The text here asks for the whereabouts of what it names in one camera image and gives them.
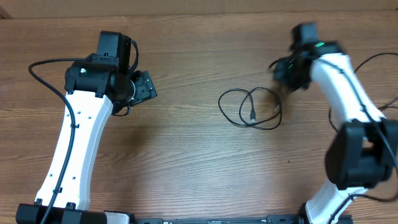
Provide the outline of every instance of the wood grain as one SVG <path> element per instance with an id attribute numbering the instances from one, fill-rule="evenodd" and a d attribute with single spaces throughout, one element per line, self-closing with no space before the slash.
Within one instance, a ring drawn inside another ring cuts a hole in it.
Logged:
<path id="1" fill-rule="evenodd" d="M 13 19 L 302 11 L 393 11 L 398 0 L 0 0 Z"/>
<path id="2" fill-rule="evenodd" d="M 321 39 L 340 40 L 354 66 L 379 52 L 398 52 L 394 11 L 0 21 L 0 223 L 14 223 L 18 204 L 33 202 L 62 123 L 62 102 L 27 66 L 85 57 L 95 52 L 101 30 L 136 40 L 139 69 L 150 71 L 159 97 L 134 107 L 128 117 L 109 119 L 91 183 L 91 210 L 169 219 L 295 213 L 326 179 L 323 158 L 334 132 L 319 87 L 290 96 L 274 131 L 232 126 L 217 101 L 230 88 L 271 86 L 267 66 L 287 55 L 290 29 L 304 21 L 318 22 Z M 397 59 L 376 58 L 358 73 L 377 105 L 397 95 Z M 69 65 L 35 71 L 62 90 Z M 254 97 L 258 119 L 266 118 L 272 108 L 266 93 Z M 232 93 L 222 101 L 235 119 L 242 98 Z M 386 114 L 397 118 L 396 111 Z M 370 194 L 387 197 L 397 184 L 391 178 Z M 358 200 L 347 213 L 358 223 L 395 223 L 397 206 Z"/>

